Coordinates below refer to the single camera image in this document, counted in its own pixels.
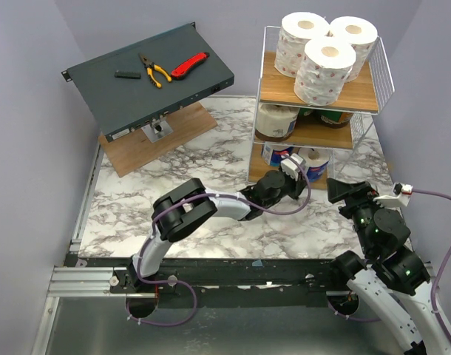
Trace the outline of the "short floral paper roll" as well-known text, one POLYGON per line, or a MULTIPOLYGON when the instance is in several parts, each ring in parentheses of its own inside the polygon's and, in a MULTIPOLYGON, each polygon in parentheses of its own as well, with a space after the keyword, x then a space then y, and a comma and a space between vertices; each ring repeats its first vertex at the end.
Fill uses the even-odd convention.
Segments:
POLYGON ((325 107, 337 101, 356 61, 351 45, 339 38, 322 36, 306 45, 294 82, 301 101, 325 107))

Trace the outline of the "blue Tempo roll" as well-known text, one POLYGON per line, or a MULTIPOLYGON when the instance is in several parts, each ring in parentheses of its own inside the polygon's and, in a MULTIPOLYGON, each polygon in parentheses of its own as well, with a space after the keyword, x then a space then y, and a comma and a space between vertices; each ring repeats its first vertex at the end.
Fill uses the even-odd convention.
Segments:
POLYGON ((261 148, 261 156, 267 165, 278 167, 282 161, 282 155, 291 155, 293 150, 293 146, 265 143, 261 148))
POLYGON ((321 178, 327 169, 330 153, 326 149, 305 148, 298 151, 298 155, 305 161, 305 172, 310 182, 321 178))

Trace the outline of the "green roll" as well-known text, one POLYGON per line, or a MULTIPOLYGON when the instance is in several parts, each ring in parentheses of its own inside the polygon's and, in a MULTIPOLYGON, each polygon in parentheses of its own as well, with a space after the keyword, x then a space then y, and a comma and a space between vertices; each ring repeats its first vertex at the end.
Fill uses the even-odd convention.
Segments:
POLYGON ((318 120, 318 122, 334 129, 347 126, 352 117, 353 117, 352 112, 340 112, 329 110, 316 111, 316 119, 318 120))
POLYGON ((314 110, 313 109, 300 108, 299 112, 298 112, 298 115, 297 115, 297 118, 298 119, 306 118, 306 117, 308 117, 308 116, 310 116, 312 114, 314 114, 314 110))

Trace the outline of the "large floral paper roll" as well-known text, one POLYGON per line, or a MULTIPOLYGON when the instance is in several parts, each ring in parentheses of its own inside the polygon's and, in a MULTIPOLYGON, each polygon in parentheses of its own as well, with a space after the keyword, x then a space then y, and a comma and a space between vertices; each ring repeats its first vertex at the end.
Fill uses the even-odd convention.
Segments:
POLYGON ((356 52, 356 61, 346 82, 355 80, 378 38, 378 30, 369 21, 355 16, 341 16, 330 23, 329 35, 337 37, 356 52))

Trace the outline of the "white wire wooden shelf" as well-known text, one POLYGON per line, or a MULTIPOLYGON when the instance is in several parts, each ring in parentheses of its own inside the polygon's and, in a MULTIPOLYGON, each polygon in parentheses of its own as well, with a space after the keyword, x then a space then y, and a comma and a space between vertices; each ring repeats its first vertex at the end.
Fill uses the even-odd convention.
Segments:
POLYGON ((309 147, 329 151, 330 159, 326 171, 320 179, 311 184, 314 189, 326 189, 326 179, 336 176, 335 151, 349 151, 350 155, 353 155, 368 133, 364 128, 363 117, 378 115, 395 92, 384 42, 382 38, 376 40, 359 76, 344 85, 336 103, 314 107, 295 96, 293 78, 279 74, 274 68, 279 30, 278 26, 264 28, 254 117, 258 117, 260 104, 276 104, 309 111, 307 117, 297 119, 295 128, 287 139, 275 144, 292 146, 295 149, 309 147), (350 122, 337 129, 325 126, 318 122, 317 114, 320 111, 348 112, 351 114, 350 122))

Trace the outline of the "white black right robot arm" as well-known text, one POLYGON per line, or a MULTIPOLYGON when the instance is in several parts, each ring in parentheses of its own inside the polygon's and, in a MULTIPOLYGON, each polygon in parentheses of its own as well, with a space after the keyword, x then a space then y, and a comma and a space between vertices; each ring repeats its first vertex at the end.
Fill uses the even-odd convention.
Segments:
POLYGON ((349 288, 389 328, 405 354, 451 354, 451 325, 438 300, 442 273, 431 277, 422 259, 405 243, 410 229, 399 213, 418 190, 397 183, 380 195, 367 181, 327 180, 330 203, 343 202, 341 216, 352 220, 363 257, 352 251, 330 264, 330 284, 349 288))

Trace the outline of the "beige brown paper roll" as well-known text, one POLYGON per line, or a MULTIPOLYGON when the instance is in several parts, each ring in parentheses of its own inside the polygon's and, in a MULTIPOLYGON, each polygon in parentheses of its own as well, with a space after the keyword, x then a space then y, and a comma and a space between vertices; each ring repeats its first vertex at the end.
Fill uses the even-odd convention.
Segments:
POLYGON ((261 103, 258 106, 255 135, 262 140, 283 141, 294 130, 299 108, 261 103))

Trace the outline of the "small floral paper roll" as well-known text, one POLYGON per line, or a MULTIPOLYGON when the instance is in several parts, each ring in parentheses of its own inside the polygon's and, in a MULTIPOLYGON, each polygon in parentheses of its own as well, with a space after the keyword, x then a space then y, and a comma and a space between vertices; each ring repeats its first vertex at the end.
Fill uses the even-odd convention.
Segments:
POLYGON ((286 15, 281 22, 274 60, 275 69, 282 75, 295 78, 304 57, 305 45, 313 38, 326 36, 329 23, 310 12, 286 15))

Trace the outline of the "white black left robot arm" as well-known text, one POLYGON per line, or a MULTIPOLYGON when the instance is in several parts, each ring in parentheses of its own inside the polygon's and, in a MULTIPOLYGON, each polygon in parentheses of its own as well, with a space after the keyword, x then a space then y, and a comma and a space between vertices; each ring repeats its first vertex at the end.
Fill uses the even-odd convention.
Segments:
POLYGON ((152 228, 140 250, 132 255, 128 267, 128 284, 137 292, 147 291, 171 246, 189 237, 212 217, 250 221, 264 213, 290 215, 303 210, 311 196, 290 212, 272 211, 284 197, 298 200, 310 190, 302 172, 288 174, 281 169, 267 172, 257 183, 235 194, 208 189, 198 178, 192 178, 160 197, 154 203, 152 228))

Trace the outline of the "green roll front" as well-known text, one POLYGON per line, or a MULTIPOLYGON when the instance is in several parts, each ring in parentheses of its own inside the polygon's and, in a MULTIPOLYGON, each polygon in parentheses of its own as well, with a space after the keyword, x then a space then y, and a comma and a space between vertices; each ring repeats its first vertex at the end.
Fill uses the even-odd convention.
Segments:
POLYGON ((329 110, 316 111, 316 119, 318 120, 318 122, 334 129, 347 126, 352 117, 353 117, 352 112, 340 112, 329 110))

